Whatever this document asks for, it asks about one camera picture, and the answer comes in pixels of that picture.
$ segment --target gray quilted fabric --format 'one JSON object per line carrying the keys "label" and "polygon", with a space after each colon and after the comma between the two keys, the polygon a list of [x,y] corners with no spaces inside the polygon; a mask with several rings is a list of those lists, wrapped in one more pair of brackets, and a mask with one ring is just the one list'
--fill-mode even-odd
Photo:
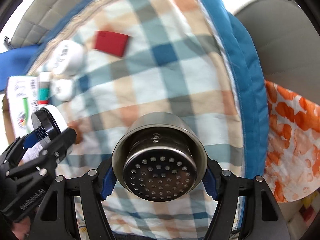
{"label": "gray quilted fabric", "polygon": [[80,1],[34,0],[22,17],[11,45],[20,48],[41,43],[43,37]]}

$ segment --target perforated metal strainer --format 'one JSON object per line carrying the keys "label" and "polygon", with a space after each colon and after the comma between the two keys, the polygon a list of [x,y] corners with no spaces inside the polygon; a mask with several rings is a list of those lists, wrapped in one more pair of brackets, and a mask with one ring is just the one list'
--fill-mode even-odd
{"label": "perforated metal strainer", "polygon": [[177,116],[151,113],[138,119],[113,152],[119,182],[150,201],[169,201],[192,190],[204,176],[206,153]]}

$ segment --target white box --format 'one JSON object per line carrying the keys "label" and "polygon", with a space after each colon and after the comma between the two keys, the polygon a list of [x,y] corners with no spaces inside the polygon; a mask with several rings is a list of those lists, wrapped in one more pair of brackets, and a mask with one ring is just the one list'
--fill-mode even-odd
{"label": "white box", "polygon": [[[39,109],[37,77],[10,77],[7,86],[7,99],[15,137],[23,137],[32,132],[34,129],[31,114]],[[22,158],[23,162],[38,157],[41,150],[40,143],[37,143],[25,153]]]}

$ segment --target orange floral fabric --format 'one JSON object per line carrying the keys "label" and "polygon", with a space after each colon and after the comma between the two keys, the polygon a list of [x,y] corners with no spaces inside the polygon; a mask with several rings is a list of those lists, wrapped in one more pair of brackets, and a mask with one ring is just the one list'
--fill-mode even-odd
{"label": "orange floral fabric", "polygon": [[320,106],[265,81],[269,108],[264,178],[278,202],[301,199],[320,187]]}

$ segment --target colorful pattern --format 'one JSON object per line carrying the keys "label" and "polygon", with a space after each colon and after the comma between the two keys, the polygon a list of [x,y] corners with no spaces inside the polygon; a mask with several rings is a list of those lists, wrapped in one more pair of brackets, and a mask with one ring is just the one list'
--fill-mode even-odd
{"label": "colorful pattern", "polygon": [[264,177],[278,202],[320,187],[320,106],[266,81],[270,131]]}
{"label": "colorful pattern", "polygon": [[[92,49],[97,30],[129,35],[125,56]],[[197,0],[95,0],[48,43],[30,74],[45,70],[65,39],[87,48],[86,64],[75,77],[75,98],[52,102],[68,122],[78,122],[84,141],[59,173],[70,178],[96,168],[132,122],[163,111],[181,117],[223,169],[241,174],[242,126],[231,72]],[[202,239],[216,204],[202,183],[167,203],[142,200],[117,183],[103,202],[114,231],[158,239]]]}

